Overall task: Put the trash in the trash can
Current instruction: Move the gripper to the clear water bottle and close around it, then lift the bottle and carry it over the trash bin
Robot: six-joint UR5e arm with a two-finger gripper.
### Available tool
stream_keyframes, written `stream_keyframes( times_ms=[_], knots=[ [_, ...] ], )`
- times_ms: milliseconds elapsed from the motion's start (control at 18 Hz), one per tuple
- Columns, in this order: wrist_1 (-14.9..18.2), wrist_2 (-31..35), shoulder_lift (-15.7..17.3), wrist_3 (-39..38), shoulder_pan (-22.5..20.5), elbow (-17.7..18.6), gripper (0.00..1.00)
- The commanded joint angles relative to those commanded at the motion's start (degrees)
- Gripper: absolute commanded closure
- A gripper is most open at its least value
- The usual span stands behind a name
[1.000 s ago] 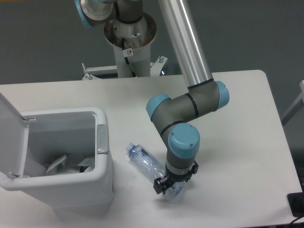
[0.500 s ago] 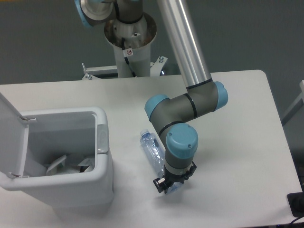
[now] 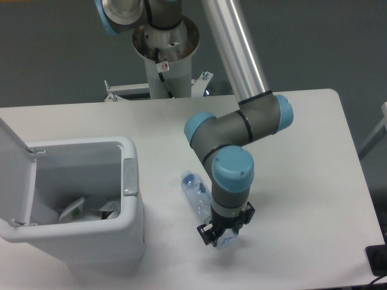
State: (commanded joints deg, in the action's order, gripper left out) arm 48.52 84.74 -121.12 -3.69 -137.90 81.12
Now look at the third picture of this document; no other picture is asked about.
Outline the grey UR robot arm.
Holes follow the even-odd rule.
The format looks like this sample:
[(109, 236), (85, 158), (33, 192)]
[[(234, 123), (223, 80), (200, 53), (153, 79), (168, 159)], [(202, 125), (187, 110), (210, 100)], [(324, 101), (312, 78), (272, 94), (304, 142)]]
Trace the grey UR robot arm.
[[(181, 1), (96, 1), (105, 30), (132, 30), (143, 58), (151, 98), (192, 97), (192, 55), (200, 36), (182, 12)], [(272, 93), (250, 39), (239, 1), (203, 1), (205, 15), (223, 61), (238, 109), (222, 117), (200, 112), (184, 125), (184, 134), (212, 182), (210, 201), (190, 198), (203, 217), (197, 228), (215, 247), (236, 237), (255, 209), (249, 203), (254, 162), (246, 144), (288, 128), (293, 109)]]

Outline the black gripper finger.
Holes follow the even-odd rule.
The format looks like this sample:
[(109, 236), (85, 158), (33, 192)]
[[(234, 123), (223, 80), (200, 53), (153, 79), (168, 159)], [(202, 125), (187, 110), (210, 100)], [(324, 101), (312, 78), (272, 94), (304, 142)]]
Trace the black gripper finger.
[(250, 202), (247, 202), (245, 210), (239, 213), (239, 216), (236, 220), (236, 225), (235, 225), (236, 235), (239, 234), (239, 231), (243, 227), (243, 225), (247, 225), (250, 223), (254, 214), (255, 214), (255, 209), (253, 205)]
[(202, 237), (205, 245), (217, 245), (218, 239), (222, 236), (223, 231), (219, 227), (214, 226), (213, 223), (202, 224), (197, 227), (197, 231)]

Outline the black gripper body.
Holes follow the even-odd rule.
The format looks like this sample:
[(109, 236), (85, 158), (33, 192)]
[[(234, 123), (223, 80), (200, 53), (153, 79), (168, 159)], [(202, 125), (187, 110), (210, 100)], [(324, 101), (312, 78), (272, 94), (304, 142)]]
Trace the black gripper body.
[(211, 224), (216, 238), (220, 238), (227, 229), (231, 229), (233, 234), (238, 235), (245, 221), (246, 214), (244, 211), (236, 217), (224, 217), (211, 208)]

